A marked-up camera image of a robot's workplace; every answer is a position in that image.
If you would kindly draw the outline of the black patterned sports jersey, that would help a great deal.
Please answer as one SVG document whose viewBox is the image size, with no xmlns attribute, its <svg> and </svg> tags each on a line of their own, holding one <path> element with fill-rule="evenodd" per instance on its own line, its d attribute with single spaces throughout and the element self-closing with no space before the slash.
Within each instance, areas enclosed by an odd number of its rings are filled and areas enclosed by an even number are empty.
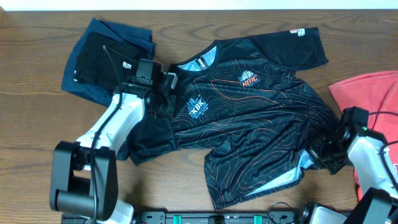
<svg viewBox="0 0 398 224">
<path fill-rule="evenodd" d="M 135 165 L 181 149 L 207 149 L 214 209 L 285 190 L 315 167 L 307 148 L 338 117 L 296 73 L 327 63 L 316 27 L 216 40 L 170 66 L 172 118 L 145 118 L 118 159 Z"/>
</svg>

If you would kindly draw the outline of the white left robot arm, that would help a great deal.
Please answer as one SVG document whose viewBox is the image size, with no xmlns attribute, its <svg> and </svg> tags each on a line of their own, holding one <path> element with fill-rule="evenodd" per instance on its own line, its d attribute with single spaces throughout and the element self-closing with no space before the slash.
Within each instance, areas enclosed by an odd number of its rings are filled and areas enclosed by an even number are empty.
<svg viewBox="0 0 398 224">
<path fill-rule="evenodd" d="M 120 83 L 108 109 L 75 142 L 60 141 L 53 152 L 50 208 L 89 223 L 132 223 L 134 207 L 119 198 L 116 156 L 146 116 L 172 117 L 174 73 L 133 76 Z"/>
</svg>

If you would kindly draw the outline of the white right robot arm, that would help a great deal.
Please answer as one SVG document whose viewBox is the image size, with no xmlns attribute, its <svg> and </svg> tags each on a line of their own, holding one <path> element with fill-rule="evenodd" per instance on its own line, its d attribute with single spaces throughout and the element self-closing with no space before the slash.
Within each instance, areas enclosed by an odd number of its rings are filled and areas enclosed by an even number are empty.
<svg viewBox="0 0 398 224">
<path fill-rule="evenodd" d="M 334 175 L 345 165 L 357 173 L 363 197 L 346 215 L 311 203 L 300 223 L 397 223 L 397 173 L 383 133 L 359 123 L 342 124 L 334 134 L 320 133 L 306 151 L 317 167 Z"/>
</svg>

